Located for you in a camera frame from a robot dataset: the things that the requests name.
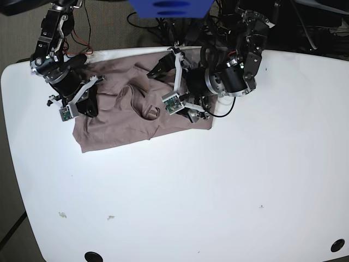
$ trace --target white table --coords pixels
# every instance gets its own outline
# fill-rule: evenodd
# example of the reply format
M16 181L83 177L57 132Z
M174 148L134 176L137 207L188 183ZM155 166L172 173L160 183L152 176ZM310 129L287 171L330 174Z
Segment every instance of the white table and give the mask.
M349 255L348 72L345 61L265 51L256 91L212 130L82 154L74 121L63 123L46 106L53 89L28 63L9 66L1 79L8 139L43 257L83 262L94 251L104 262L322 262ZM347 243L332 253L338 239Z

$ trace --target gray carpet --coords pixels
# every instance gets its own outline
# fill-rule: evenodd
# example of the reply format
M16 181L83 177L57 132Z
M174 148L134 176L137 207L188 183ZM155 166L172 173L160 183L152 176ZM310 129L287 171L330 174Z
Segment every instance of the gray carpet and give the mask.
M92 25L91 45L94 50L158 45L146 30L132 27L126 22L127 14L134 11L128 2L108 3L87 0L86 6ZM0 74L6 66L16 63L20 59L30 57L34 52L40 34L40 24L49 7L49 5L46 5L12 17L0 15ZM145 25L151 25L153 21L142 20ZM77 34L87 40L88 23L83 8L75 11L75 22ZM69 44L70 52L81 51L81 48L75 45L73 41L70 41ZM0 99L0 108L1 240L25 209L9 151L2 99ZM44 261L27 219L0 252L0 261Z

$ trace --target crumpled fabric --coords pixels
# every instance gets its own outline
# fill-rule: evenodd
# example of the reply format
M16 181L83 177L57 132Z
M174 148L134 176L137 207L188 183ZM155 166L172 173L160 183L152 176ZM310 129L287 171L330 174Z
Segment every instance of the crumpled fabric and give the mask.
M199 62L200 51L186 51L187 58ZM165 82L148 79L147 74L168 52L120 58L88 64L87 76L105 75L98 85L99 114L80 115L73 136L83 153L122 146L187 129L211 129L212 118L191 123L189 119L166 111L161 97L173 91L174 72ZM214 109L216 97L212 97Z

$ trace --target blue object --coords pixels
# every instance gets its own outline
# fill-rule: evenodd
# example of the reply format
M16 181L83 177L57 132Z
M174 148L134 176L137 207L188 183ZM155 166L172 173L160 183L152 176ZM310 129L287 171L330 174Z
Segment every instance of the blue object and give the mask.
M203 18L213 0L129 0L141 18Z

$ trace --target cloth fold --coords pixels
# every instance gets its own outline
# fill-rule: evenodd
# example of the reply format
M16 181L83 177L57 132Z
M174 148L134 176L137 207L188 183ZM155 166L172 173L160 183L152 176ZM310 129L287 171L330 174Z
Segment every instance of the cloth fold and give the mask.
M89 64L87 76L105 75L98 85L99 114L95 118L80 115L75 120L73 136L82 152L122 146L155 136L166 135L191 128L211 129L212 118L191 123L180 115L165 109L161 97L173 91L174 73L165 82L148 79L147 74L167 55L148 55L120 58ZM199 50L186 51L190 61L200 60ZM216 98L212 97L211 106Z

